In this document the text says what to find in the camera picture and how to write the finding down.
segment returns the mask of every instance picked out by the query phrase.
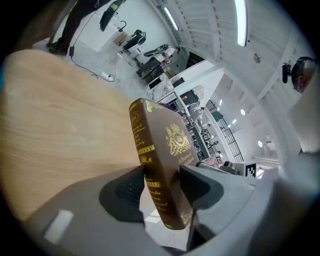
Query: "book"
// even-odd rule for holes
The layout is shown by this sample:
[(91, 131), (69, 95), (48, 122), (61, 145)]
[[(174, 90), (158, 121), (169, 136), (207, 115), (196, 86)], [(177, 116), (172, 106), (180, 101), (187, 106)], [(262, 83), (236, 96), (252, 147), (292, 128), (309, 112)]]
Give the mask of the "book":
[(179, 169), (199, 161), (187, 128), (178, 113), (144, 98), (130, 105), (129, 115), (153, 203), (168, 229), (182, 230), (193, 210), (180, 187)]

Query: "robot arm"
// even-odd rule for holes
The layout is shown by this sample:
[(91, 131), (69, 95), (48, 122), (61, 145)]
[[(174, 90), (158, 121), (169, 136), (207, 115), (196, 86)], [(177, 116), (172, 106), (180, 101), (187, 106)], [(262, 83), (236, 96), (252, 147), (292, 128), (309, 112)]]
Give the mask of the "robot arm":
[[(272, 255), (317, 199), (319, 165), (319, 154), (300, 154), (260, 180), (181, 166), (180, 187), (194, 210), (185, 255)], [(143, 187), (143, 166), (78, 182), (37, 210), (25, 230), (52, 255), (168, 256), (145, 232)], [(53, 226), (59, 210), (73, 214), (63, 232)], [(45, 239), (52, 230), (54, 244)]]

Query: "wooden table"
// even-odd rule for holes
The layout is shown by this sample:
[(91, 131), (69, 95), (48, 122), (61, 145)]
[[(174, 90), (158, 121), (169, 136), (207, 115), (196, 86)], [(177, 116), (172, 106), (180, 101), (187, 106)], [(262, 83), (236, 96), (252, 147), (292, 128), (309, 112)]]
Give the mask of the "wooden table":
[(70, 184), (138, 166), (130, 101), (45, 52), (13, 53), (0, 91), (0, 181), (25, 220)]

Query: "wall-mounted camera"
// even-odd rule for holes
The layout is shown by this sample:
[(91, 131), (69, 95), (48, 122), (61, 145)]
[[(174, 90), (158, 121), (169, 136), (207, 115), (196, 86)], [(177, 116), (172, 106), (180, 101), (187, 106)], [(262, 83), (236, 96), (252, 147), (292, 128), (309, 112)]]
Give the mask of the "wall-mounted camera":
[(294, 64), (283, 63), (282, 82), (286, 84), (288, 77), (291, 77), (293, 88), (299, 93), (303, 93), (313, 77), (317, 67), (317, 61), (310, 57), (300, 57)]

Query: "white ceiling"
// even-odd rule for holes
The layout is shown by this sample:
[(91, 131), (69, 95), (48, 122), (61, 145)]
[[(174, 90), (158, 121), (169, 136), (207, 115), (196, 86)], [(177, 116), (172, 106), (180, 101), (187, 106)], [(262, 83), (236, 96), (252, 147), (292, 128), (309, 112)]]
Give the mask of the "white ceiling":
[[(239, 107), (254, 108), (251, 122), (269, 126), (280, 163), (299, 151), (288, 112), (299, 100), (291, 81), (282, 83), (283, 62), (294, 64), (299, 57), (315, 57), (298, 26), (273, 0), (246, 0), (248, 37), (246, 47), (237, 44), (237, 15), (234, 0), (168, 0), (179, 31), (175, 31), (163, 12), (160, 0), (147, 0), (163, 14), (170, 33), (188, 52), (224, 67), (233, 81), (233, 93), (224, 97), (238, 99)], [(254, 61), (254, 54), (261, 62)], [(217, 88), (222, 94), (226, 88)]]

